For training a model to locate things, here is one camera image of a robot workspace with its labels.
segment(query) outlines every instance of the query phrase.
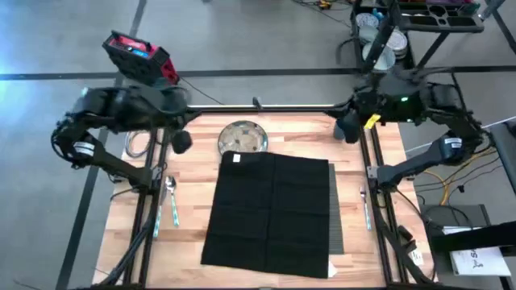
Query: wooden table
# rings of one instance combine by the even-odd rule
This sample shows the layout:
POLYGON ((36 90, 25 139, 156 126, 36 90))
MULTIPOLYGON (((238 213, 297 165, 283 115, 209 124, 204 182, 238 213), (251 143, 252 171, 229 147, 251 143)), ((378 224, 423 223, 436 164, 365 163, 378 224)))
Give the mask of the wooden table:
MULTIPOLYGON (((187 126, 193 146, 183 155, 169 150, 166 175, 177 180, 177 208, 181 226, 174 228, 170 200, 165 201, 160 233, 152 246, 147 286, 150 288, 333 288, 384 286, 377 236, 367 231, 360 186, 366 183, 360 145, 333 139, 335 120, 324 114, 207 114, 187 126), (331 255, 330 261, 338 273, 330 279, 313 279, 295 275, 276 275, 229 267, 200 264, 206 228, 217 181, 220 154, 217 139, 221 129, 230 122, 250 120, 260 124, 268 133, 269 151, 286 155, 328 159, 335 165, 339 194, 345 255, 331 255)), ((378 128, 386 164, 405 159, 402 140, 396 124, 378 128)), ((133 146, 142 149, 148 135, 139 135, 133 146)), ((156 145, 155 162, 160 146, 156 145)), ((144 165, 144 156, 123 159, 135 166, 144 165)), ((127 184, 115 191, 126 189, 127 184)), ((416 205, 417 197, 411 182, 403 181, 399 189, 416 205)), ((404 225, 417 240, 423 254, 422 270, 430 275, 433 267, 430 249, 422 222, 414 210, 398 194, 392 195, 397 222, 404 225)), ((111 204, 102 241, 97 269, 110 271, 129 245, 133 225, 136 194, 116 197, 111 204)), ((390 251, 391 268, 397 277, 396 263, 390 251)), ((135 274, 139 273, 139 256, 135 274)), ((94 283, 106 274, 96 271, 94 283)))

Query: wire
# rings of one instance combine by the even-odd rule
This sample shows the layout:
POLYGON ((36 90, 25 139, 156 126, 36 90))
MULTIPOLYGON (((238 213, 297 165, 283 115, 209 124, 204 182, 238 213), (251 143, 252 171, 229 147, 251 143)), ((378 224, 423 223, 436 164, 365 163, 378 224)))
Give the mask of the wire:
POLYGON ((22 283, 22 282, 18 281, 17 279, 13 279, 13 282, 15 282, 15 284, 17 284, 18 286, 22 286, 22 287, 29 288, 29 289, 32 289, 32 290, 41 290, 40 288, 37 288, 37 287, 31 286, 31 285, 22 283))
POLYGON ((441 185, 444 187, 444 190, 443 190, 443 197, 445 197, 447 187, 446 187, 446 183, 444 182, 444 179, 443 179, 439 174, 437 174, 437 173, 435 173, 435 172, 431 172, 430 170, 425 170, 425 171, 424 171, 424 173, 426 173, 426 174, 430 174, 431 176, 433 176, 433 177, 435 177, 435 178, 437 178, 437 179, 439 180, 439 182, 441 183, 441 185))
MULTIPOLYGON (((431 225, 430 222, 428 222, 427 218, 424 218, 423 214, 419 211, 418 207, 405 195, 403 194, 398 188, 396 188, 396 192, 399 193, 403 198, 405 198, 406 201, 412 206, 414 211, 418 214, 419 218, 421 219, 421 222, 425 227, 428 227, 431 225)), ((435 263, 432 268, 432 274, 431 274, 431 280, 433 281, 435 279, 435 263)))
POLYGON ((469 181, 473 181, 473 180, 475 180, 476 178, 478 178, 478 177, 480 177, 480 176, 483 176, 484 174, 489 174, 489 173, 491 173, 491 172, 493 172, 493 171, 495 171, 495 170, 499 169, 499 168, 500 168, 500 167, 502 167, 502 166, 503 166, 503 165, 498 165, 498 166, 496 166, 495 168, 493 168, 493 169, 489 170, 488 172, 482 172, 482 173, 479 173, 479 174, 475 175, 474 177, 472 177, 472 178, 470 178, 470 179, 466 180, 463 184, 461 184, 461 185, 457 186, 455 189, 453 189, 453 190, 451 191, 450 196, 449 196, 449 197, 448 197, 448 199, 447 199, 447 204, 448 204, 448 205, 450 205, 450 198, 452 198, 452 194, 453 194, 455 191, 457 191, 457 190, 459 189, 459 187, 460 187, 460 186, 465 186, 467 183, 469 183, 469 181))
POLYGON ((459 180, 463 180, 464 178, 466 178, 467 176, 469 176, 470 174, 472 174, 473 172, 475 172, 476 170, 480 169, 480 168, 483 168, 485 166, 488 166, 494 162, 496 162, 497 160, 499 160, 500 157, 497 157, 495 160, 493 161, 490 161, 486 164, 482 164, 481 166, 477 167, 477 168, 474 168, 472 171, 470 171, 468 174, 466 174, 465 176, 462 176, 461 178, 457 178, 457 179, 453 179, 453 177, 459 172, 461 171, 462 169, 464 169, 465 167, 462 167, 462 168, 459 168, 459 170, 455 171, 454 173, 452 173, 447 179, 445 179, 444 181, 448 180, 449 178, 452 178, 452 180, 448 183, 446 183, 445 185, 443 186, 439 186, 438 188, 429 188, 429 189, 424 189, 424 190, 418 190, 417 193, 424 193, 424 192, 427 192, 427 191, 432 191, 432 190, 436 190, 436 189, 442 189, 444 188, 445 189, 445 193, 443 195, 443 197, 441 198, 441 201, 439 202, 440 205, 444 205, 446 203, 446 200, 449 198, 450 196, 450 193, 449 193, 449 188, 450 188, 450 185, 454 182, 457 182, 459 180))
MULTIPOLYGON (((464 168, 466 168, 466 166, 468 166, 471 161, 473 161, 474 159, 473 158, 479 158, 479 157, 484 157, 484 156, 487 156, 487 155, 491 155, 493 153, 496 153, 496 150, 493 150, 491 152, 485 152, 485 153, 480 153, 480 155, 478 157, 475 157, 473 156, 472 158, 470 158, 468 161, 466 161, 465 164, 462 164, 461 167, 459 169, 457 169, 455 172, 453 172, 449 177, 445 178, 443 181, 446 182, 448 181, 450 178, 453 177, 453 175, 455 175, 456 173, 460 172, 461 170, 463 170, 464 168)), ((414 187, 422 187, 422 186, 428 186, 428 185, 436 185, 436 184, 442 184, 441 181, 439 182, 432 182, 432 183, 429 183, 429 184, 416 184, 414 185, 414 187)))
POLYGON ((333 20, 333 21, 336 21, 338 23, 342 23, 345 26, 347 26, 348 28, 352 28, 351 25, 347 24, 344 20, 338 20, 336 18, 331 17, 330 15, 322 12, 318 8, 315 8, 313 4, 310 4, 308 2, 302 2, 302 1, 299 1, 299 0, 292 0, 292 2, 297 3, 299 6, 303 6, 303 7, 306 7, 308 9, 310 9, 310 10, 313 10, 313 11, 315 11, 315 12, 321 14, 321 15, 324 15, 324 16, 328 17, 329 19, 333 20))
POLYGON ((420 194, 416 194, 416 197, 419 197, 422 199, 422 204, 425 205, 427 203, 427 200, 425 199, 424 196, 420 195, 420 194))
POLYGON ((350 39, 344 40, 342 43, 337 45, 337 48, 335 49, 335 60, 337 61, 337 64, 342 64, 342 48, 344 45, 349 44, 353 40, 355 40, 356 37, 351 37, 350 39))
POLYGON ((217 99, 215 99, 214 97, 210 97, 208 96, 208 94, 204 93, 203 91, 201 91, 200 89, 196 88, 194 85, 190 84, 189 81, 187 81, 184 77, 181 77, 181 80, 183 80, 185 83, 187 83, 190 87, 192 87, 192 89, 195 89, 196 91, 198 91, 200 94, 204 95, 205 97, 209 98, 211 101, 213 102, 216 102, 217 104, 219 105, 223 105, 223 103, 221 103, 220 101, 218 101, 217 99))
POLYGON ((101 272, 102 274, 106 274, 107 276, 110 274, 110 273, 108 273, 108 272, 106 272, 106 271, 103 271, 103 270, 101 270, 101 269, 98 269, 98 268, 96 268, 96 267, 94 267, 94 269, 95 269, 95 271, 99 271, 99 272, 101 272))
MULTIPOLYGON (((462 211, 460 209, 457 209, 455 206, 451 206, 451 205, 433 205, 433 206, 429 207, 428 209, 426 209, 425 212, 422 213, 422 215, 427 216, 430 211, 432 211, 434 209, 443 209, 443 208, 451 209, 451 211, 453 213, 455 213, 455 212, 460 213, 464 217, 466 222, 468 223, 468 226, 470 228, 473 228, 473 224, 472 224, 471 220, 469 219, 468 215, 464 211, 462 211)), ((453 215, 453 217, 455 218, 455 221, 456 221, 457 225, 460 226, 460 223, 457 220, 455 214, 453 215)))
POLYGON ((123 190, 123 191, 121 191, 121 192, 113 193, 113 194, 111 195, 111 197, 110 197, 110 201, 113 201, 113 199, 114 199, 115 197, 119 196, 120 194, 129 193, 129 192, 131 192, 131 191, 133 191, 133 190, 135 190, 135 189, 136 189, 136 187, 131 187, 131 188, 129 188, 129 189, 125 189, 125 190, 123 190))
POLYGON ((151 214, 152 211, 149 212, 147 221, 144 223, 142 230, 135 236, 135 239, 133 240, 133 242, 123 255, 123 257, 120 259, 119 263, 116 265, 113 271, 111 271, 111 273, 100 283, 101 285, 115 284, 116 281, 118 281, 118 279, 122 275, 122 272, 125 270, 130 258, 135 255, 139 245, 144 240, 145 236, 148 235, 148 231, 151 229, 151 214))

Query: metal bar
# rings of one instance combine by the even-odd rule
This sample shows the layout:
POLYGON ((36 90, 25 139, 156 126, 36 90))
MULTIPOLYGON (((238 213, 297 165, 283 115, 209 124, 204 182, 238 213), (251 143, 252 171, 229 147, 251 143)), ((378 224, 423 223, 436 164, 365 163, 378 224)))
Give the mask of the metal bar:
POLYGON ((5 73, 0 74, 0 81, 95 80, 118 75, 117 72, 5 73))
MULTIPOLYGON (((364 166, 367 168, 367 166, 371 166, 371 158, 369 157, 369 150, 368 150, 368 144, 367 140, 365 139, 365 133, 364 128, 361 128, 360 131, 360 149, 362 151, 362 158, 364 159, 364 166)), ((381 213, 378 208, 377 203, 377 186, 374 180, 371 180, 368 177, 368 174, 366 173, 366 178, 368 181, 368 187, 369 187, 369 196, 371 197, 371 208, 372 208, 372 219, 375 224, 375 232, 377 233, 377 240, 378 240, 378 250, 380 252, 380 260, 381 260, 381 266, 382 266, 382 272, 384 275, 384 280, 386 284, 389 284, 393 281, 393 273, 390 268, 389 263, 389 256, 387 253, 387 247, 385 246, 385 238, 384 235, 380 232, 380 218, 381 213)))
MULTIPOLYGON (((382 165, 384 165, 384 158, 383 158, 383 155, 381 154, 380 139, 378 138, 378 131, 377 131, 376 126, 374 126, 371 129, 371 140, 372 140, 372 147, 374 149, 374 154, 377 158, 377 166, 382 166, 382 165)), ((390 196, 390 193, 383 193, 383 197, 385 200, 385 209, 387 210, 387 219, 389 221, 390 230, 394 233, 394 236, 396 237, 396 239, 399 240, 400 234, 397 231, 396 214, 394 212, 393 200, 390 196)), ((400 257, 398 257, 397 255, 396 255, 396 264, 397 264, 397 269, 399 270, 399 273, 400 273, 401 282, 408 283, 409 278, 406 274, 405 266, 403 265, 403 262, 401 261, 400 257)))
POLYGON ((190 106, 190 108, 200 110, 203 114, 250 114, 250 113, 324 113, 335 105, 308 105, 308 106, 275 106, 263 105, 258 109, 252 105, 236 106, 190 106))
MULTIPOLYGON (((109 132, 106 129, 100 130, 98 134, 98 141, 103 145, 107 141, 107 135, 109 132)), ((70 276, 72 275, 73 264, 77 256, 77 250, 81 242, 82 231, 84 230, 84 224, 86 223, 86 215, 88 214, 89 204, 91 197, 94 193, 95 182, 97 181, 98 167, 92 166, 88 171, 84 188, 82 189, 81 201, 79 201, 79 208, 75 215, 75 221, 73 222, 72 233, 68 240, 68 246, 64 254, 63 264, 57 278, 56 289, 67 289, 70 282, 70 276)))
POLYGON ((271 68, 178 71, 177 74, 180 77, 271 77, 349 75, 359 72, 357 68, 271 68))
POLYGON ((514 37, 513 37, 512 33, 510 33, 510 30, 507 27, 505 21, 503 21, 500 14, 498 13, 498 11, 493 12, 493 17, 497 21, 497 24, 500 27, 501 33, 506 38, 507 43, 510 46, 510 49, 516 54, 516 40, 514 40, 514 37))
POLYGON ((433 237, 435 251, 462 251, 485 247, 516 245, 516 238, 507 233, 516 230, 516 222, 504 222, 495 226, 485 226, 455 234, 433 237))
MULTIPOLYGON (((154 158, 154 149, 156 148, 156 140, 157 140, 158 130, 152 129, 149 137, 149 146, 147 151, 147 158, 145 159, 145 168, 150 169, 152 167, 152 159, 154 158)), ((145 207, 145 197, 148 194, 148 188, 142 189, 142 192, 140 192, 138 196, 138 203, 136 205, 136 212, 135 212, 135 220, 132 224, 132 230, 131 230, 131 241, 129 244, 131 244, 134 240, 136 235, 140 231, 140 227, 142 225, 142 216, 144 215, 144 207, 145 207)), ((135 258, 132 257, 129 260, 129 263, 127 264, 127 268, 125 270, 125 274, 123 275, 123 284, 130 284, 132 281, 132 272, 135 264, 135 258)))
MULTIPOLYGON (((150 214, 149 218, 151 218, 151 225, 156 224, 156 215, 158 212, 158 205, 160 201, 160 190, 161 190, 161 184, 163 180, 163 173, 164 173, 164 165, 166 163, 167 158, 167 149, 169 148, 169 139, 170 139, 171 132, 169 129, 164 129, 163 131, 163 139, 161 140, 161 149, 160 149, 160 158, 158 159, 157 167, 160 169, 160 172, 156 176, 156 179, 153 183, 153 189, 152 189, 152 203, 150 208, 150 214)), ((152 240, 153 240, 153 231, 149 230, 147 238, 145 239, 145 245, 144 245, 144 254, 142 258, 142 264, 141 268, 139 270, 139 278, 138 281, 140 284, 143 285, 145 288, 145 284, 147 281, 147 274, 148 274, 148 264, 151 259, 151 249, 152 249, 152 240)))
POLYGON ((434 41, 434 43, 428 48, 427 52, 425 52, 425 55, 422 57, 421 61, 419 61, 418 68, 423 68, 425 65, 427 65, 428 60, 434 55, 434 53, 437 51, 437 48, 443 44, 444 40, 450 35, 449 32, 441 32, 439 37, 434 41))
POLYGON ((393 16, 388 14, 381 21, 378 30, 379 32, 377 37, 372 42, 371 50, 369 51, 368 56, 365 58, 362 73, 371 72, 374 69, 374 65, 377 63, 381 53, 384 51, 385 45, 387 44, 387 41, 394 31, 393 16))
POLYGON ((500 284, 503 290, 514 290, 513 281, 510 277, 500 277, 500 284))
POLYGON ((491 14, 498 10, 498 8, 505 2, 506 0, 491 0, 488 2, 487 7, 478 15, 482 21, 486 20, 491 16, 491 14))
POLYGON ((355 15, 357 15, 359 13, 359 8, 360 6, 362 6, 362 0, 355 0, 353 2, 353 12, 355 15))

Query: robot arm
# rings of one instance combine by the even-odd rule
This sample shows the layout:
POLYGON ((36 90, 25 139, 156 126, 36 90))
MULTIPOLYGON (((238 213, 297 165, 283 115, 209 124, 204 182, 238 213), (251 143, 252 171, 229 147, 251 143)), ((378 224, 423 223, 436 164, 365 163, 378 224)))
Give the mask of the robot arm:
POLYGON ((375 79, 370 77, 355 89, 349 101, 327 112, 336 118, 347 143, 355 143, 360 128, 372 127, 376 121, 412 122, 418 126, 430 119, 450 128, 421 155, 377 168, 377 181, 383 189, 395 188, 403 177, 435 165, 461 164, 483 142, 485 131, 472 112, 465 109, 457 87, 426 83, 415 76, 414 72, 393 72, 375 79))
POLYGON ((149 186, 152 173, 135 168, 107 152, 89 129, 106 127, 114 133, 172 128, 173 150, 181 154, 192 144, 185 125, 200 115, 185 102, 184 89, 149 87, 87 89, 72 111, 65 114, 52 132, 52 148, 73 168, 99 166, 112 175, 127 178, 131 185, 149 186))

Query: black napkin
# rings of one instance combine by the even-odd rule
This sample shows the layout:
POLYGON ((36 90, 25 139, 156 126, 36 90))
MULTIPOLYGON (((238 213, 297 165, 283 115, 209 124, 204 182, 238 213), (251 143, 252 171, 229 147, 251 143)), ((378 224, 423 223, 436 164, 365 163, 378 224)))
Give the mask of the black napkin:
POLYGON ((224 153, 202 264, 328 277, 328 161, 224 153))

